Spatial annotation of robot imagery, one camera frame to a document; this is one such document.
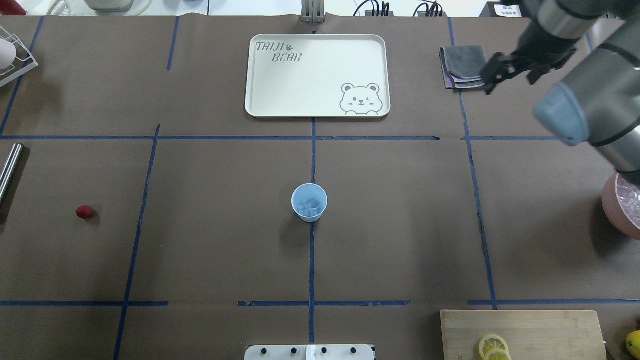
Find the gray cloth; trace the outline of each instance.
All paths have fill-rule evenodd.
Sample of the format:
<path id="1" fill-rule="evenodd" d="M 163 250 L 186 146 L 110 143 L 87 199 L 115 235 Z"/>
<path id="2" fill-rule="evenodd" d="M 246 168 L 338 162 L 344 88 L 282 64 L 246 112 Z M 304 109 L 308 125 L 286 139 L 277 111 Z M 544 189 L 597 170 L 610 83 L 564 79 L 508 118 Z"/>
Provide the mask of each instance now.
<path id="1" fill-rule="evenodd" d="M 482 46 L 440 48 L 442 75 L 446 88 L 481 88 L 480 70 L 486 64 Z"/>

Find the lemon slice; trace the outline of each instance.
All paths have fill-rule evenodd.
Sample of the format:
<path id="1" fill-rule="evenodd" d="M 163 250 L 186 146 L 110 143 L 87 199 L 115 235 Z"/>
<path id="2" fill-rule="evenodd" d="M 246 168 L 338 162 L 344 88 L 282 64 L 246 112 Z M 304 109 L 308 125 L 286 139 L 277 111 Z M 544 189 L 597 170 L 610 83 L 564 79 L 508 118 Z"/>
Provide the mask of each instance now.
<path id="1" fill-rule="evenodd" d="M 511 360 L 511 355 L 509 355 L 508 351 L 501 348 L 495 348 L 489 351 L 489 353 L 483 357 L 483 360 Z"/>
<path id="2" fill-rule="evenodd" d="M 478 345 L 478 352 L 480 353 L 480 357 L 483 359 L 485 359 L 485 357 L 491 350 L 504 350 L 504 352 L 509 355 L 509 347 L 507 346 L 507 342 L 504 341 L 503 338 L 495 334 L 489 334 L 483 337 L 482 339 L 480 339 L 480 344 Z"/>

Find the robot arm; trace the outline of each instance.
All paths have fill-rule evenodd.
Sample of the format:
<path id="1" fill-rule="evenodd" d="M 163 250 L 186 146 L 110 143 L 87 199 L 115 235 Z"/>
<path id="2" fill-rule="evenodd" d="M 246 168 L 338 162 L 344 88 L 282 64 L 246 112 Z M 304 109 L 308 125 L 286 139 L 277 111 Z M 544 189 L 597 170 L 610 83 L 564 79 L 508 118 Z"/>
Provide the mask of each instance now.
<path id="1" fill-rule="evenodd" d="M 606 11 L 626 23 L 556 83 L 534 114 L 564 143 L 589 142 L 640 184 L 640 0 L 546 0 L 518 49 L 494 55 L 481 76 L 487 94 L 528 70 L 529 83 L 535 83 L 569 60 L 575 43 Z"/>

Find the wooden cutting board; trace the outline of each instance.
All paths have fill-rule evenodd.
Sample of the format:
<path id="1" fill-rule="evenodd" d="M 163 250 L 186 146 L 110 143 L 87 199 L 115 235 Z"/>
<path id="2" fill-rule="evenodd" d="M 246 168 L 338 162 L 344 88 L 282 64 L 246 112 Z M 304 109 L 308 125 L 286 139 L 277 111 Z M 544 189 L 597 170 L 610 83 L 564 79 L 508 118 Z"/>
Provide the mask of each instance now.
<path id="1" fill-rule="evenodd" d="M 598 314 L 565 310 L 442 310 L 445 360 L 480 360 L 487 334 L 507 342 L 513 360 L 606 360 Z"/>

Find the silver metal rod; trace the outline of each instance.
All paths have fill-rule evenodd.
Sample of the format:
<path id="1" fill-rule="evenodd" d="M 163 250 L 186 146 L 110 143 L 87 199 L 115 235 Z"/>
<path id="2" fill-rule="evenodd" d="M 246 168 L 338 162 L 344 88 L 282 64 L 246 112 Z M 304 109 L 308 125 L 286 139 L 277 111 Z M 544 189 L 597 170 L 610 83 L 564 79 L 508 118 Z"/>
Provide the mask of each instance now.
<path id="1" fill-rule="evenodd" d="M 13 177 L 13 173 L 15 172 L 15 168 L 17 168 L 18 161 L 20 160 L 20 155 L 22 154 L 23 149 L 24 145 L 22 145 L 21 143 L 15 143 L 11 148 L 9 158 L 4 164 L 2 174 L 0 174 L 0 204 L 2 204 L 4 196 L 9 189 L 11 178 Z"/>

